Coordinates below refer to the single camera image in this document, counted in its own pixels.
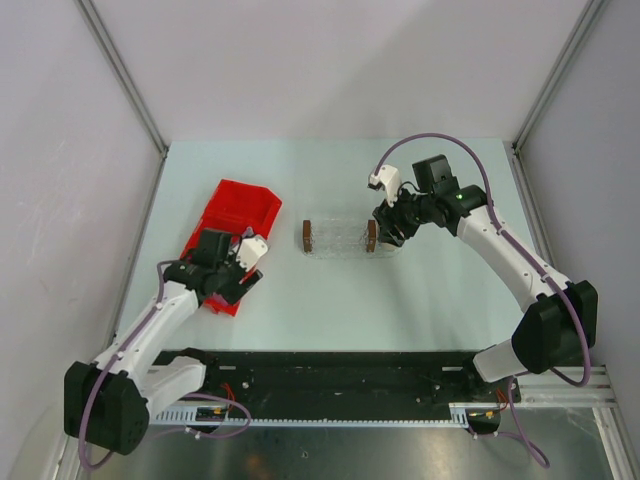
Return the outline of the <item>beige plastic cup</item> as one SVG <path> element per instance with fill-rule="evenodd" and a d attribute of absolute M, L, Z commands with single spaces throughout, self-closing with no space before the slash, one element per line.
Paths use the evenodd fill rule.
<path fill-rule="evenodd" d="M 378 244 L 381 248 L 387 250 L 396 250 L 402 247 L 402 245 L 398 245 L 394 240 L 379 240 Z"/>

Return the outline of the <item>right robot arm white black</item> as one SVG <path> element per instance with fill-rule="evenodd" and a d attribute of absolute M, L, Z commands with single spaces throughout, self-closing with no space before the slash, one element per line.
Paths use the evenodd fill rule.
<path fill-rule="evenodd" d="M 483 189 L 460 187 L 445 156 L 416 162 L 413 171 L 414 193 L 393 166 L 377 166 L 369 176 L 370 188 L 385 194 L 373 212 L 380 241 L 400 248 L 422 225 L 448 230 L 498 275 L 523 313 L 510 338 L 474 355 L 461 376 L 463 393 L 484 401 L 499 380 L 544 373 L 576 357 L 582 358 L 588 378 L 597 321 L 595 288 L 571 281 L 522 244 L 490 207 Z"/>

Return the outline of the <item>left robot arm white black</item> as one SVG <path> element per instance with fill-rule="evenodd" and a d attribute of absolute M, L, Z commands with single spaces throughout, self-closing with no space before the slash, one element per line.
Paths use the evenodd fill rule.
<path fill-rule="evenodd" d="M 165 366 L 155 360 L 178 328 L 209 299 L 236 305 L 261 279 L 256 266 L 267 254 L 258 234 L 205 229 L 179 259 L 157 265 L 158 291 L 126 332 L 89 363 L 74 362 L 64 376 L 63 428 L 79 442 L 127 455 L 150 421 L 175 401 L 194 394 L 207 400 L 221 376 L 201 360 L 181 354 Z"/>

